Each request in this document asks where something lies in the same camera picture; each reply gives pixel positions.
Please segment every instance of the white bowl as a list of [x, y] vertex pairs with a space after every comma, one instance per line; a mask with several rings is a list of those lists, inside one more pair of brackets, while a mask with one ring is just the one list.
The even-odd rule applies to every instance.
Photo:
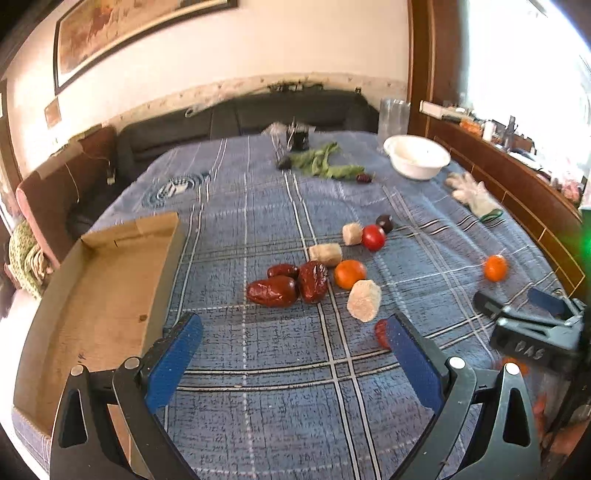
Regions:
[[438, 143], [415, 135], [395, 135], [384, 142], [397, 172], [413, 180], [430, 180], [449, 165], [451, 156]]

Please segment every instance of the green vegetable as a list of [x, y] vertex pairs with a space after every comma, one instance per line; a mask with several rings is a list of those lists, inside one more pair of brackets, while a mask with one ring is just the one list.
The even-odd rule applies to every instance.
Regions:
[[322, 179], [354, 180], [365, 168], [360, 165], [329, 165], [329, 156], [339, 149], [336, 142], [326, 144], [318, 150], [290, 154], [291, 164], [305, 175]]

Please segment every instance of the clear plastic cup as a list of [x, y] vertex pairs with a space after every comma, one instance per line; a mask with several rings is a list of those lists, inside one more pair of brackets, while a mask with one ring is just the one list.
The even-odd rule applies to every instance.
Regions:
[[393, 135], [406, 135], [410, 118], [410, 103], [395, 98], [382, 98], [379, 103], [378, 150], [384, 152], [384, 142]]

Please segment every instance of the bright window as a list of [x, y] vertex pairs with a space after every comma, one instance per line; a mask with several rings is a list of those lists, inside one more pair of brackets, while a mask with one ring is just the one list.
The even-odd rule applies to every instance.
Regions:
[[553, 171], [591, 167], [591, 52], [548, 0], [467, 0], [467, 100], [531, 137]]

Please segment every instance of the work glove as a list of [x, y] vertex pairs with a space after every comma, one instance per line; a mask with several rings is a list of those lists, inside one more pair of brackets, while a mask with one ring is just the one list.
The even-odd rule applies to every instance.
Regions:
[[484, 182], [476, 183], [468, 172], [450, 173], [445, 184], [454, 192], [452, 196], [460, 203], [470, 207], [470, 210], [481, 222], [490, 222], [503, 214], [499, 204], [492, 198], [484, 186]]

